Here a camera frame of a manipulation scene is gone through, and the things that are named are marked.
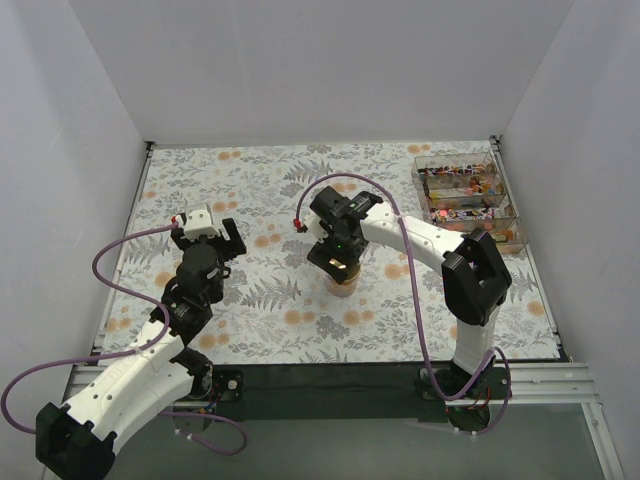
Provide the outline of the clear plastic jar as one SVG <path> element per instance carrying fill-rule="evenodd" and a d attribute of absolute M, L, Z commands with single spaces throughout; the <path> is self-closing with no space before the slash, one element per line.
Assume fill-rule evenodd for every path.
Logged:
<path fill-rule="evenodd" d="M 338 298 L 346 298 L 351 296 L 356 291 L 357 284 L 358 280 L 356 278 L 350 279 L 340 284 L 329 277 L 325 282 L 327 291 L 331 295 Z"/>

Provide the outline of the clear acrylic candy organizer box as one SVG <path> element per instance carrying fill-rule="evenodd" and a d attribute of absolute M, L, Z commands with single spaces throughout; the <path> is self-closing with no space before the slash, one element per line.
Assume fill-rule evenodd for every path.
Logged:
<path fill-rule="evenodd" d="M 490 151 L 418 156 L 412 178 L 423 218 L 460 233 L 488 232 L 503 254 L 517 255 L 526 237 Z"/>

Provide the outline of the round wooden jar lid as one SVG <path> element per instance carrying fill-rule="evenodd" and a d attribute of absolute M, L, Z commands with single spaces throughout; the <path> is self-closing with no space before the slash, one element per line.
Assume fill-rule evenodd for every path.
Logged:
<path fill-rule="evenodd" d="M 355 281 L 360 274 L 360 270 L 359 262 L 344 264 L 337 259 L 331 259 L 327 265 L 327 274 L 339 285 Z"/>

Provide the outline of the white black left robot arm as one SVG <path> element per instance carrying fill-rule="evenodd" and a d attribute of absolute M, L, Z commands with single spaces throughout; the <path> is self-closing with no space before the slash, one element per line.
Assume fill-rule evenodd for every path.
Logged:
<path fill-rule="evenodd" d="M 183 397 L 205 398 L 212 365 L 190 349 L 223 298 L 227 262 L 246 245 L 231 218 L 216 227 L 205 208 L 180 213 L 171 238 L 182 252 L 159 305 L 130 344 L 87 387 L 36 416 L 35 455 L 61 479 L 103 479 L 126 442 Z"/>

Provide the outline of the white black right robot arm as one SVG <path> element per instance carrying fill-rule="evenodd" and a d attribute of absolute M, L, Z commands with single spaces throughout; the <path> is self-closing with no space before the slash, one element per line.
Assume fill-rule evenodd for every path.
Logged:
<path fill-rule="evenodd" d="M 486 389 L 497 351 L 495 321 L 512 284 L 488 232 L 464 234 L 405 216 L 388 192 L 362 191 L 349 198 L 332 187 L 314 197 L 307 215 L 296 215 L 294 226 L 314 236 L 307 258 L 337 284 L 359 275 L 370 244 L 406 254 L 410 267 L 421 263 L 440 274 L 445 304 L 457 320 L 457 339 L 450 367 L 453 386 L 443 389 L 429 369 L 431 385 L 444 400 L 475 397 Z"/>

